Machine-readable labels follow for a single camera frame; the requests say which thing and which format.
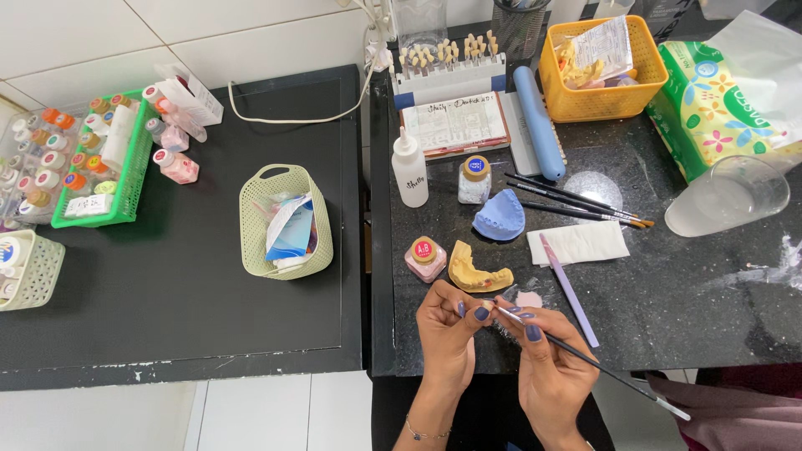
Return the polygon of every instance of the black granite countertop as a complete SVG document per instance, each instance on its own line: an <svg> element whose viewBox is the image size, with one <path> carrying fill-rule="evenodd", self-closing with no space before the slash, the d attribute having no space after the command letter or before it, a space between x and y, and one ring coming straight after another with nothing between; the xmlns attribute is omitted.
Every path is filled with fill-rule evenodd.
<svg viewBox="0 0 802 451"><path fill-rule="evenodd" d="M788 174L792 200L782 213L722 233L683 238L666 227L662 216L687 184L645 113L627 120L559 124L557 133L568 159L566 175L557 186L581 182L583 191L595 190L606 201L620 196L624 209L657 222L645 230L623 226L629 257L565 267L601 344L593 350L601 362L615 370L634 370L802 361L802 276L794 269L781 282L765 282L762 267L780 264L783 236L790 236L794 244L802 240L802 173ZM396 134L391 132L391 141ZM504 171L514 172L509 150L483 155L492 166L492 193L508 188ZM463 160L428 163L429 200L418 209L401 202L390 173L399 376L423 371L415 310L429 285L403 261L404 252L421 235L433 238L449 256L456 239L466 242L473 248L476 268L508 267L516 282L536 287L546 305L577 325L553 271L532 265L525 234L499 244L471 227L481 206L462 205L456 199L457 170ZM516 195L543 201L517 189ZM526 231L580 221L531 209L525 213ZM448 280L448 269L439 277ZM483 330L476 334L476 372L514 372L519 352L499 331Z"/></svg>

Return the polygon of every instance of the cable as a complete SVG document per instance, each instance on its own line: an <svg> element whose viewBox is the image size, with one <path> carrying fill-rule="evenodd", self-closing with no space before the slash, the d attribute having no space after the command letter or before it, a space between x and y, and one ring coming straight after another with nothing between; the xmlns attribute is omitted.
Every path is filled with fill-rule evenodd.
<svg viewBox="0 0 802 451"><path fill-rule="evenodd" d="M365 13L367 14L367 17L373 23L373 26L376 27L376 29L378 29L379 24L376 23L376 19L373 17L373 14L367 9L365 4L360 2L359 0L351 0L351 1L356 3L363 10L365 10ZM365 36L367 36L367 29L365 30L365 34L363 35L363 43L364 43ZM320 123L323 123L323 122L329 122L330 120L339 119L339 118L345 116L346 114L354 111L355 109L359 108L359 105L362 104L362 100L365 97L365 92L367 92L367 86L371 82L371 76L373 75L373 69L376 67L376 62L379 60L379 55L381 55L381 53L382 53L381 51L376 51L373 54L373 59L371 60L371 69L367 72L367 75L365 76L365 84L362 87L362 93L359 94L359 101L356 103L356 105L354 105L352 109L350 109L350 110L348 110L346 112L342 112L342 113L340 113L340 114L338 114L336 116L330 117L328 119L270 120L270 119L258 119L258 118L244 117L243 115L240 114L239 111L237 111L237 107L234 106L234 94L233 94L233 91L231 89L231 87L233 86L233 82L229 81L229 102L231 103L231 109L234 111L234 114L236 114L242 120L246 120L248 122L262 122L264 124L320 124Z"/></svg>

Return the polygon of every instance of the hand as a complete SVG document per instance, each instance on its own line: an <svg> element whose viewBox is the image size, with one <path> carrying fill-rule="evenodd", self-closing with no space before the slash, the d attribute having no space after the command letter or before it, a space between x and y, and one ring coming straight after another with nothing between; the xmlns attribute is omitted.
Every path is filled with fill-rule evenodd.
<svg viewBox="0 0 802 451"><path fill-rule="evenodd" d="M577 431L577 414L599 371L570 352L550 344L543 331L595 360L577 329L559 311L515 307L496 296L499 308L512 310L527 326L495 313L521 346L518 399L545 449L588 449Z"/></svg>
<svg viewBox="0 0 802 451"><path fill-rule="evenodd" d="M493 307L444 280L431 285L416 316L423 347L422 386L462 395L476 365L473 334L492 324Z"/></svg>

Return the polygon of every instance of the pen holder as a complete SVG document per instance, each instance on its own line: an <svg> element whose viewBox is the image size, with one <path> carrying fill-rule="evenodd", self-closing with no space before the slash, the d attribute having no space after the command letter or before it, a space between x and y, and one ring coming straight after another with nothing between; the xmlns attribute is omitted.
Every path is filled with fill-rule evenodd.
<svg viewBox="0 0 802 451"><path fill-rule="evenodd" d="M64 245L38 236L33 230L0 234L30 241L17 290L10 299L0 299L0 311L40 307L53 295L55 281L64 262Z"/></svg>
<svg viewBox="0 0 802 451"><path fill-rule="evenodd" d="M506 6L501 0L493 0L490 28L496 36L499 51L507 54L509 61L532 58L535 55L537 41L541 37L546 5L550 1L535 0L529 8L518 8Z"/></svg>
<svg viewBox="0 0 802 451"><path fill-rule="evenodd" d="M288 169L273 177L261 178L271 169ZM272 262L265 260L267 249L267 220L251 205L251 201L264 201L275 194L290 193L312 195L314 223L318 229L318 245L312 256L301 265L279 270ZM334 257L331 244L329 214L326 212L326 199L312 181L309 173L297 165L267 165L246 181L240 191L240 245L242 265L250 274L291 280L325 269Z"/></svg>

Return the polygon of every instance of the bracelet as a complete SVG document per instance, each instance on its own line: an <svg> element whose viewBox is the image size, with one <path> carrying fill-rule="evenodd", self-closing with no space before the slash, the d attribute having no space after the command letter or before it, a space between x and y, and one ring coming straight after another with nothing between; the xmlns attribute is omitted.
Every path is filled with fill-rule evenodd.
<svg viewBox="0 0 802 451"><path fill-rule="evenodd" d="M412 433L412 438L414 438L417 441L419 441L422 438L445 438L445 437L448 437L448 434L451 433L451 428L449 428L448 431L445 434L440 434L440 435L435 435L435 436L422 434L422 433L417 433L414 430L412 430L412 426L409 425L409 413L407 414L407 417L405 418L404 423L407 424L407 429L409 429L409 432Z"/></svg>

